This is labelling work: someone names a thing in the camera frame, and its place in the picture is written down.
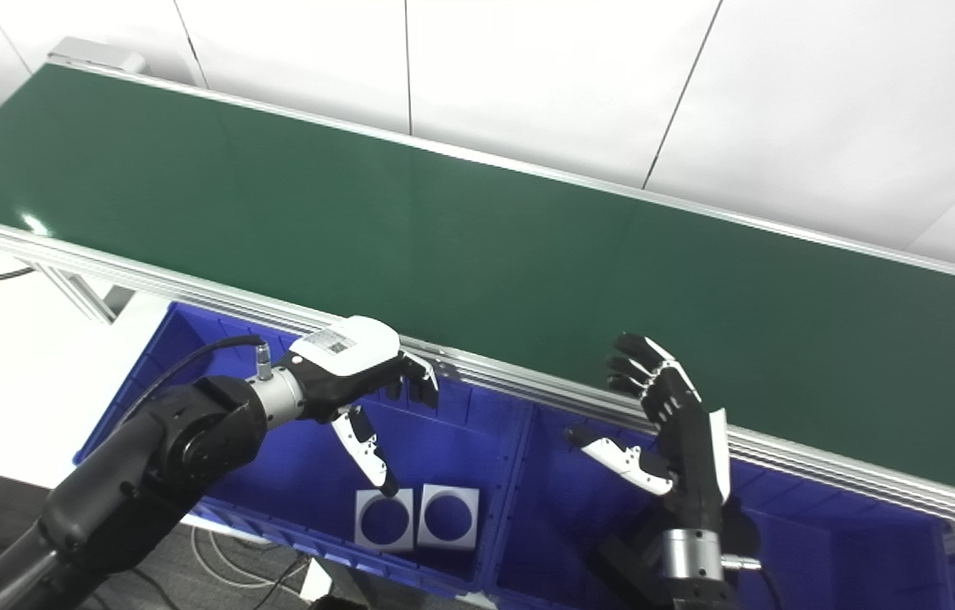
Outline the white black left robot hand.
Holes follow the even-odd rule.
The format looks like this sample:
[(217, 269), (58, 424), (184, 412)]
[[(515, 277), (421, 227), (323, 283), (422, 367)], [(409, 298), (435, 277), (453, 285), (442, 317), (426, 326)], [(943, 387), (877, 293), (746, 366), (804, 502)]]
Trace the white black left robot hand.
[(357, 399), (385, 391), (430, 408), (438, 406), (439, 383), (427, 360), (404, 351), (398, 332), (379, 320), (352, 316), (295, 340), (273, 363), (270, 379), (253, 390), (268, 430), (287, 422), (328, 424), (366, 479), (385, 497), (398, 483), (377, 446), (377, 435)]

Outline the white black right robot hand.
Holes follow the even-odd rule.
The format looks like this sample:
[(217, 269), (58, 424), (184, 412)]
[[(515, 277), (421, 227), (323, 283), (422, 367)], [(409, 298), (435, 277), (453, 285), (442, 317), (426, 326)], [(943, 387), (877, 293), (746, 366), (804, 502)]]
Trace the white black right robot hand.
[(614, 347), (609, 389), (639, 402), (656, 431), (656, 451), (599, 436), (584, 424), (567, 426), (565, 439), (620, 478), (662, 498), (671, 529), (719, 533), (731, 493), (724, 409), (710, 409), (683, 364), (651, 337), (625, 332)]

